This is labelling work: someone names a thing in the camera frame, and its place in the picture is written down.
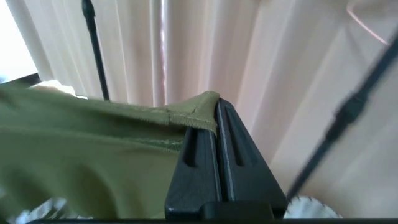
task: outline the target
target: black pole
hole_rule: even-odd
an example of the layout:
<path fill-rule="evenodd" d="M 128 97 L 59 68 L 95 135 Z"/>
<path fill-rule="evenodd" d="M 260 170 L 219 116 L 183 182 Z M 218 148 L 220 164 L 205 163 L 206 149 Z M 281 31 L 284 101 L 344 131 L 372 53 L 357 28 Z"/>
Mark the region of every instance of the black pole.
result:
<path fill-rule="evenodd" d="M 86 18 L 87 29 L 90 33 L 91 44 L 94 50 L 95 63 L 101 84 L 102 96 L 104 100 L 109 100 L 108 86 L 106 85 L 104 65 L 102 63 L 100 44 L 98 43 L 97 27 L 95 26 L 95 11 L 90 0 L 82 0 L 83 14 Z"/>
<path fill-rule="evenodd" d="M 335 115 L 333 124 L 329 127 L 324 140 L 318 146 L 318 149 L 312 155 L 308 164 L 301 171 L 300 175 L 296 178 L 293 186 L 287 192 L 286 198 L 290 201 L 296 196 L 304 183 L 311 176 L 315 168 L 319 165 L 322 159 L 330 151 L 332 145 L 337 142 L 338 138 L 343 134 L 345 129 L 354 123 L 360 116 L 365 108 L 368 96 L 371 90 L 377 85 L 386 70 L 392 65 L 398 56 L 398 32 L 392 41 L 391 46 L 384 52 L 376 66 L 371 70 L 368 77 L 365 79 L 361 88 L 351 95 L 340 107 Z"/>

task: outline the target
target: curtain fold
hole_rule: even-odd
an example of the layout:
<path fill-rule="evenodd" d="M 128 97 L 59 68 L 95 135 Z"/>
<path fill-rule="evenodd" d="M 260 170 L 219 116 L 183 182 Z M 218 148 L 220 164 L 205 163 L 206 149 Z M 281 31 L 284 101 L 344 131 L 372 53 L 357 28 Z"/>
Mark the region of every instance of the curtain fold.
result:
<path fill-rule="evenodd" d="M 348 2 L 93 0 L 111 100 L 162 106 L 219 92 L 287 190 L 385 47 L 350 18 Z M 101 98 L 81 1 L 7 3 L 40 77 Z M 361 1 L 355 11 L 388 39 L 397 9 Z M 344 217 L 397 216 L 394 71 L 302 192 Z"/>

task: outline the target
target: green fabric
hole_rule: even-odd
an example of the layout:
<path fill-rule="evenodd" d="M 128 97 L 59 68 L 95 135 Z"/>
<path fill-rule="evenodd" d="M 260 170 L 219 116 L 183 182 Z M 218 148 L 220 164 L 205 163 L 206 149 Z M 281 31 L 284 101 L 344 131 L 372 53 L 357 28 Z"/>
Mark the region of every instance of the green fabric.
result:
<path fill-rule="evenodd" d="M 218 98 L 147 108 L 0 86 L 0 217 L 52 197 L 85 217 L 161 216 L 185 130 L 215 131 Z"/>

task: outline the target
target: beige curtain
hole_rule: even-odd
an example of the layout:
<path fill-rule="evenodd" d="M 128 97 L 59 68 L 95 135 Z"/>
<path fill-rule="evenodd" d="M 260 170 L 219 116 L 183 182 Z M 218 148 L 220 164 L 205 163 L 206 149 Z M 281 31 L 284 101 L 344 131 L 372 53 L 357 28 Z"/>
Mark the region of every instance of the beige curtain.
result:
<path fill-rule="evenodd" d="M 7 0 L 39 75 L 101 98 L 80 0 Z M 388 39 L 397 1 L 355 11 Z M 112 101 L 214 90 L 235 105 L 284 190 L 385 47 L 340 0 L 94 0 Z M 398 68 L 303 190 L 344 217 L 397 217 Z"/>

